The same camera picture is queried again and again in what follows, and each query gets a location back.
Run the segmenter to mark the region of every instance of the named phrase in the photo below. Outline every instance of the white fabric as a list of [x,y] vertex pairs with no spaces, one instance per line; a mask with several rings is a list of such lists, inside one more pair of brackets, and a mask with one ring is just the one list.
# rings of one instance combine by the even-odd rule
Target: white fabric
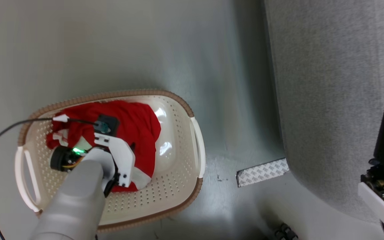
[[68,146],[67,132],[67,129],[61,129],[60,131],[53,133],[53,140],[59,140],[61,146]]
[[137,190],[140,190],[151,182],[151,178],[146,175],[146,173],[142,172],[142,170],[137,167],[133,168],[133,173],[131,174],[131,181],[136,185]]
[[85,140],[83,136],[81,136],[75,147],[81,150],[89,150],[92,146],[87,142],[87,140]]

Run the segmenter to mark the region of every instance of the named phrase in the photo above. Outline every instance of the brown basket rim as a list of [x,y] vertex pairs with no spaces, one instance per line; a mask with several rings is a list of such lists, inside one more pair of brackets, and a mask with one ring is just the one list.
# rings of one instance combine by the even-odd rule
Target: brown basket rim
[[[63,101],[63,102],[54,103],[54,104],[48,105],[48,106],[41,108],[38,111],[32,113],[29,116],[29,119],[35,119],[35,118],[38,118],[41,115],[43,115],[49,111],[54,111],[54,110],[57,110],[60,108],[65,108],[65,107],[75,105],[75,104],[105,100],[108,98],[149,96],[149,95],[158,95],[158,96],[169,97],[169,98],[175,100],[176,102],[178,102],[185,109],[185,111],[189,117],[194,117],[193,111],[190,108],[189,104],[187,104],[187,102],[185,100],[183,100],[181,97],[177,96],[176,94],[174,94],[172,92],[165,91],[165,90],[129,90],[129,91],[116,91],[116,92],[94,94],[94,95],[89,95],[89,96],[85,96],[85,97],[73,98],[70,100]],[[28,132],[31,125],[32,125],[32,123],[23,124],[23,126],[20,130],[20,133],[19,133],[19,138],[17,140],[18,146],[23,146],[26,143],[26,135],[27,135],[27,132]],[[175,207],[169,208],[167,210],[161,211],[161,212],[156,213],[156,214],[151,214],[151,215],[146,216],[146,217],[137,218],[134,220],[119,222],[119,223],[113,223],[113,224],[108,224],[108,225],[101,225],[101,226],[99,226],[97,231],[98,232],[117,231],[117,230],[121,230],[121,229],[125,229],[125,228],[131,228],[131,227],[139,226],[143,223],[153,222],[153,221],[177,214],[180,211],[187,208],[189,205],[191,205],[191,203],[197,198],[198,193],[201,190],[202,183],[203,183],[203,179],[197,178],[195,188],[192,191],[191,195],[183,203],[181,203]],[[35,214],[37,215],[37,217],[39,217],[42,214],[42,210],[40,210],[39,212],[36,212]]]

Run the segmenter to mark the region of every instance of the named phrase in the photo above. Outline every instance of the tape strip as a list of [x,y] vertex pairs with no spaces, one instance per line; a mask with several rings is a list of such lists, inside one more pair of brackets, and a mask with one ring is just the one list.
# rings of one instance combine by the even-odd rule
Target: tape strip
[[244,187],[260,181],[282,176],[289,170],[290,168],[288,167],[287,159],[282,158],[236,172],[236,182],[238,187]]

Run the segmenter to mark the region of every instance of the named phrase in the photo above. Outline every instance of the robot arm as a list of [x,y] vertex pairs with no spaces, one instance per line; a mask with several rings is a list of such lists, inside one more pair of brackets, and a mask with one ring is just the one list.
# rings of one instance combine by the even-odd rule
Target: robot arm
[[60,186],[41,214],[31,240],[92,240],[102,217],[103,167],[81,162]]
[[97,123],[97,146],[88,153],[79,154],[65,146],[53,151],[50,167],[69,174],[41,214],[31,240],[94,239],[105,197],[115,185],[130,185],[135,156],[130,146],[115,136],[118,120],[100,116]]

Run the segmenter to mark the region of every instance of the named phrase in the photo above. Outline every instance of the basket handle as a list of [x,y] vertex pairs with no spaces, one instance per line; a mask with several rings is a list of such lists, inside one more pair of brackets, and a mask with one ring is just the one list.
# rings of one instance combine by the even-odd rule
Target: basket handle
[[205,172],[205,147],[204,147],[204,139],[202,138],[201,129],[199,128],[198,121],[195,119],[195,117],[191,117],[192,125],[194,127],[195,131],[195,137],[198,142],[198,153],[199,153],[199,178],[201,179],[204,176]]
[[[25,174],[23,171],[23,154],[26,157],[26,162],[29,167],[29,172],[32,179],[32,185],[35,192],[36,200],[33,200],[29,190],[26,186]],[[36,181],[35,171],[32,166],[31,155],[28,150],[24,149],[23,146],[17,147],[16,157],[14,161],[14,172],[16,176],[17,188],[19,189],[20,196],[23,198],[23,201],[26,205],[35,212],[39,212],[38,203],[41,201],[41,195],[38,189],[38,183]]]

